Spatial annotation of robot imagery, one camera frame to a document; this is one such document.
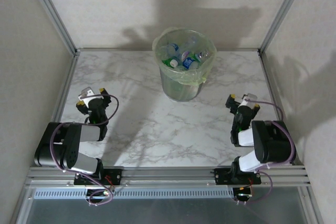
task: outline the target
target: transparent trash bin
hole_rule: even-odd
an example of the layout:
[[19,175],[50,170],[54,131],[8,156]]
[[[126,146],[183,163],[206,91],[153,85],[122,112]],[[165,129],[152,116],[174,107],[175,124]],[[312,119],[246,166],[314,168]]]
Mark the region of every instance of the transparent trash bin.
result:
[[[182,45],[194,36],[197,38],[195,52],[207,50],[210,58],[206,60],[198,69],[188,71],[177,71],[167,67],[162,61],[160,48],[169,43]],[[205,35],[185,28],[169,28],[156,38],[153,42],[155,61],[159,65],[163,92],[175,101],[189,101],[195,98],[201,91],[202,84],[214,64],[216,59],[216,47]]]

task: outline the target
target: blue bottle label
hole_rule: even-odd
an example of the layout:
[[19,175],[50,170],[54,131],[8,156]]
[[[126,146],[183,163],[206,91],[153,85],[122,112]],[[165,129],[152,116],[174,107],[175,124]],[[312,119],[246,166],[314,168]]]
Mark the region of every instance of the blue bottle label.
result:
[[175,43],[170,43],[171,46],[174,47],[175,51],[178,51],[178,45]]
[[183,66],[184,66],[186,69],[189,69],[191,63],[193,63],[194,61],[195,61],[194,59],[188,57],[188,58],[186,58],[186,59],[184,60],[184,62],[183,62]]

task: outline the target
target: white marble table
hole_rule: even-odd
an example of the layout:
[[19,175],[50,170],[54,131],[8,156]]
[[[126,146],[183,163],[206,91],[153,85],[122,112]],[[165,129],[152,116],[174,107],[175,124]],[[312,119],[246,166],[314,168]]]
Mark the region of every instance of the white marble table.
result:
[[[78,94],[90,86],[115,95],[120,108],[102,142],[82,143],[80,152],[103,159],[104,166],[230,165],[251,148],[230,142],[233,115],[225,108],[229,94],[253,93],[270,101],[257,52],[219,52],[217,62],[192,101],[175,102],[162,91],[152,52],[86,51],[80,54],[62,121],[83,122]],[[107,108],[113,112],[115,102]],[[276,118],[262,105],[256,120]]]

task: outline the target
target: glass panel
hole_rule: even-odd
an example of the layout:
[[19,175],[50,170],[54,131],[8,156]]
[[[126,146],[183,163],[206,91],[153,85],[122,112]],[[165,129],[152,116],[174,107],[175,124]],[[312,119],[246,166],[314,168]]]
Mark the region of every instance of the glass panel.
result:
[[[256,198],[268,188],[255,188]],[[271,195],[249,206],[232,199],[116,199],[99,207],[83,199],[34,200],[28,222],[42,223],[307,223],[298,190],[274,188]]]

